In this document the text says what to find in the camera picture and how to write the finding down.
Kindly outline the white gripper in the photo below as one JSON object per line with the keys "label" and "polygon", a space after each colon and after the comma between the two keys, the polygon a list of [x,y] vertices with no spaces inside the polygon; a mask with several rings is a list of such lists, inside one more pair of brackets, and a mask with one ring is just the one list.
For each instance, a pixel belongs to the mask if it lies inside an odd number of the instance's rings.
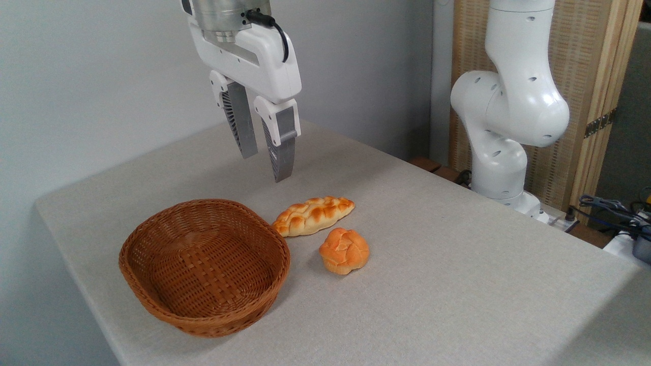
{"label": "white gripper", "polygon": [[212,70],[216,103],[242,157],[258,153],[246,86],[261,96],[254,107],[262,118],[275,181],[288,178],[295,139],[302,134],[297,103],[291,99],[302,90],[302,79],[289,35],[283,38],[276,28],[251,23],[242,15],[223,17],[221,31],[203,30],[193,15],[187,19],[198,55]]}

